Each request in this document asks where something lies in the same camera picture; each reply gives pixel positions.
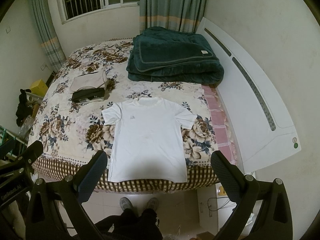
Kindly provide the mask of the white t-shirt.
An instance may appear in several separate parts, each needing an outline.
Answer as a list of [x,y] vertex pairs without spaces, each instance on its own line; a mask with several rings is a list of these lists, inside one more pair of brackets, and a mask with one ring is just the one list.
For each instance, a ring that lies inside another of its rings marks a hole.
[[114,126],[108,181],[162,179],[187,182],[182,129],[192,129],[196,115],[159,97],[114,103],[102,111]]

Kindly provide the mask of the black cloth on rack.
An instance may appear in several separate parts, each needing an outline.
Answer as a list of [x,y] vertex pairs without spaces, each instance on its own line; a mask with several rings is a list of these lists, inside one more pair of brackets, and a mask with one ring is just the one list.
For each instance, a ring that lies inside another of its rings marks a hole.
[[31,93],[30,89],[20,89],[19,104],[16,111],[16,124],[21,127],[25,118],[33,113],[33,107],[28,106],[27,93]]

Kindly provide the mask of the floral bed cover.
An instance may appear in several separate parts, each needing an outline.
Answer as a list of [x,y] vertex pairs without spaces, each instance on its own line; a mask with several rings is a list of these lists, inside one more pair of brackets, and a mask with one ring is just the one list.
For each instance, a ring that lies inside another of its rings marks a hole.
[[[129,80],[126,67],[132,47],[131,38],[112,39],[71,53],[49,87],[29,135],[29,142],[39,140],[44,147],[34,169],[50,179],[60,180],[74,174],[97,151],[110,154],[114,127],[104,124],[102,110],[115,102],[159,96],[197,116],[192,129],[182,130],[187,182],[140,179],[112,183],[103,174],[97,189],[116,193],[174,193],[215,184],[217,177],[210,165],[210,155],[217,150],[217,142],[205,87],[196,83]],[[102,101],[73,102],[74,79],[94,73],[111,81],[110,94]]]

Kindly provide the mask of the left grey shoe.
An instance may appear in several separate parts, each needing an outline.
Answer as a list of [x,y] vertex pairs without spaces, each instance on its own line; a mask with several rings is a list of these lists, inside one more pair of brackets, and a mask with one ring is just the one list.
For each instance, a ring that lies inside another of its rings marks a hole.
[[134,210],[134,207],[131,203],[131,201],[129,200],[129,198],[127,197],[121,197],[120,200],[119,200],[119,205],[120,205],[120,208],[125,211],[125,210]]

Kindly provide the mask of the grey shoe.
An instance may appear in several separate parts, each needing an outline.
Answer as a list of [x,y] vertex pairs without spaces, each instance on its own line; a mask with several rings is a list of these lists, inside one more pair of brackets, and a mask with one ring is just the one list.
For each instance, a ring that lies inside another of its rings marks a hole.
[[125,211],[125,210],[134,210],[134,207],[131,203],[131,201],[129,200],[129,198],[127,197],[121,197],[120,200],[119,200],[119,205],[120,205],[120,208]]
[[157,211],[159,206],[159,200],[155,197],[151,198],[147,204],[146,204],[146,209],[151,209],[153,211]]

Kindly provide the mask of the yellow box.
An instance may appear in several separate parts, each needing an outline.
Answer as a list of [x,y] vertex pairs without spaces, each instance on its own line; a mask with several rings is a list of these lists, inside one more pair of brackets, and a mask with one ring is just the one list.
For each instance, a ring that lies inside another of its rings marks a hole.
[[39,79],[31,84],[30,90],[32,94],[44,97],[48,91],[48,86],[42,79]]

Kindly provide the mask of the pink checked bed sheet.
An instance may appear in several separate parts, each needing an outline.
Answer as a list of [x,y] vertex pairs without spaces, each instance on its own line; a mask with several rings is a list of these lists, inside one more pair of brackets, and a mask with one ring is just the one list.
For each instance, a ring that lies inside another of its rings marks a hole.
[[238,161],[235,141],[231,125],[228,122],[226,111],[218,95],[217,89],[202,85],[215,133],[218,149],[224,154],[231,164],[236,165]]

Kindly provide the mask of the right grey shoe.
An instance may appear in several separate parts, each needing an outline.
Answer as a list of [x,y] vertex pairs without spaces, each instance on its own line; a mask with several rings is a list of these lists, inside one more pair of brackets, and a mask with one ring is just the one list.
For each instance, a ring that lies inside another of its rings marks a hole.
[[159,200],[155,197],[151,198],[147,204],[146,204],[146,209],[151,209],[153,211],[157,211],[159,206]]

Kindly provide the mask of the beige folded garment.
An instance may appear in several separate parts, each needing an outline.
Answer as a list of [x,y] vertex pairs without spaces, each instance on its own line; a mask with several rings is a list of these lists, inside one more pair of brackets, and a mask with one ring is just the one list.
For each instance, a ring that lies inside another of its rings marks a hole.
[[74,93],[80,90],[104,88],[106,81],[107,75],[104,70],[76,76],[70,86],[70,91]]

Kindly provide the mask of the teal striped curtain left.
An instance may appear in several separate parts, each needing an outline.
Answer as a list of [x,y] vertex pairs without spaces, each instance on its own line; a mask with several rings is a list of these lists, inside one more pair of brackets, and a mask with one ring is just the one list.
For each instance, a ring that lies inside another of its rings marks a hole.
[[48,0],[28,0],[28,4],[33,25],[40,39],[40,46],[53,72],[57,73],[66,61],[66,57],[52,22]]

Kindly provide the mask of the teal striped curtain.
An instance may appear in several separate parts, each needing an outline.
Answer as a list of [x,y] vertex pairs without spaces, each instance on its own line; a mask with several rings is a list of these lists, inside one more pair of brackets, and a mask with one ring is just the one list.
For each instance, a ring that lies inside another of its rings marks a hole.
[[203,16],[206,0],[140,0],[140,32],[150,27],[194,33]]
[[66,57],[52,22],[48,0],[28,0],[28,4],[33,25],[40,39],[40,46],[53,72],[57,73],[66,61]]

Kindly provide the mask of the dark green folded blanket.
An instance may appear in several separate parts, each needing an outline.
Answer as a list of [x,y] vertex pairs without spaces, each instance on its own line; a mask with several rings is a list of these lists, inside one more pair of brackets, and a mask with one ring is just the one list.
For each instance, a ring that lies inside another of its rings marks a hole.
[[224,68],[200,34],[151,27],[133,39],[126,68],[132,81],[215,85]]

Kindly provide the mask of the teal striped curtain right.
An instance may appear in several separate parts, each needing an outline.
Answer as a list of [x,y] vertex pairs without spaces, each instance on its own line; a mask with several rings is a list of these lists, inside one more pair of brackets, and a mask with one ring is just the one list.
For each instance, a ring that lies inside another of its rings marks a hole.
[[140,0],[140,32],[150,27],[194,33],[203,16],[206,0]]

